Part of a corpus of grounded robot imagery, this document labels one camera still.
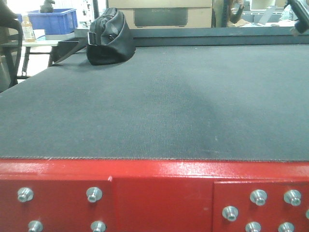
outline blue plastic crate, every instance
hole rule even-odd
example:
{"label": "blue plastic crate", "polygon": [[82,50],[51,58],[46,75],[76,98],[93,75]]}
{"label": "blue plastic crate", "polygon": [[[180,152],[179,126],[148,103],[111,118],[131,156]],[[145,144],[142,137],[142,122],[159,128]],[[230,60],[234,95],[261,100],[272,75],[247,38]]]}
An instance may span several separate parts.
{"label": "blue plastic crate", "polygon": [[64,35],[77,27],[76,9],[54,9],[53,13],[28,12],[33,29],[45,29],[46,35]]}

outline gray felt surface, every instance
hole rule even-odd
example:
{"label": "gray felt surface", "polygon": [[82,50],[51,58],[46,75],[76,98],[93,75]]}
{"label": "gray felt surface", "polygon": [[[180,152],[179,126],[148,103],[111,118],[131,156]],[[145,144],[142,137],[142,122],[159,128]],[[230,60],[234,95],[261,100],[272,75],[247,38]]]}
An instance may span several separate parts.
{"label": "gray felt surface", "polygon": [[0,157],[309,160],[308,54],[142,47],[95,67],[77,53],[0,94]]}

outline hex bolt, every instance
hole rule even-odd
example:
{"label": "hex bolt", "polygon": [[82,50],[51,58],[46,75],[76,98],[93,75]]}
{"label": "hex bolt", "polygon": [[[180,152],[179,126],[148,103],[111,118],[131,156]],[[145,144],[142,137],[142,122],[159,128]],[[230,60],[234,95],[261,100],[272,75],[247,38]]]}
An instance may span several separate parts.
{"label": "hex bolt", "polygon": [[20,202],[28,202],[33,199],[33,191],[30,188],[21,188],[17,192],[17,199]]}
{"label": "hex bolt", "polygon": [[86,192],[88,201],[94,203],[102,198],[102,191],[98,187],[91,187]]}
{"label": "hex bolt", "polygon": [[234,206],[227,206],[222,210],[222,216],[228,221],[236,221],[238,209]]}
{"label": "hex bolt", "polygon": [[246,232],[260,232],[262,229],[260,223],[253,221],[246,225]]}
{"label": "hex bolt", "polygon": [[278,232],[294,232],[294,225],[290,222],[285,222],[279,226]]}
{"label": "hex bolt", "polygon": [[41,232],[43,230],[43,225],[39,221],[31,221],[28,224],[28,232]]}
{"label": "hex bolt", "polygon": [[94,221],[91,224],[92,232],[104,232],[106,231],[106,225],[102,221]]}
{"label": "hex bolt", "polygon": [[266,203],[267,193],[264,190],[257,189],[257,190],[255,190],[251,193],[250,200],[254,204],[256,204],[258,206],[262,206]]}
{"label": "hex bolt", "polygon": [[292,206],[299,206],[301,203],[301,193],[297,190],[290,190],[284,194],[284,201]]}

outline plastic bottle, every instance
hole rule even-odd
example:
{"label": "plastic bottle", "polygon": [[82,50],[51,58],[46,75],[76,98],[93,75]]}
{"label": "plastic bottle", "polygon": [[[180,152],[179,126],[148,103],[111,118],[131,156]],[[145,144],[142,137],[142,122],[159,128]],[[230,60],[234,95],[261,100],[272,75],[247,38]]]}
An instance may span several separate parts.
{"label": "plastic bottle", "polygon": [[35,36],[33,32],[32,24],[27,15],[23,16],[23,22],[21,24],[23,27],[24,37],[26,42],[35,42]]}

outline cardboard box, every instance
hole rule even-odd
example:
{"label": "cardboard box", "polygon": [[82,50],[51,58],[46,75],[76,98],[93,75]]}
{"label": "cardboard box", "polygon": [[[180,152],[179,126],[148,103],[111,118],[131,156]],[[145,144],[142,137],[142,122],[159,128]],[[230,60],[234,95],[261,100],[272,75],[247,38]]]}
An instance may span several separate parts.
{"label": "cardboard box", "polygon": [[108,0],[109,7],[118,9],[211,7],[212,0]]}
{"label": "cardboard box", "polygon": [[278,6],[278,7],[284,7],[285,6],[285,0],[276,0],[275,5]]}
{"label": "cardboard box", "polygon": [[134,9],[119,9],[125,14],[130,29],[172,29],[172,28],[210,28],[211,8],[189,8],[187,9],[187,23],[184,26],[144,26],[137,27],[135,24]]}

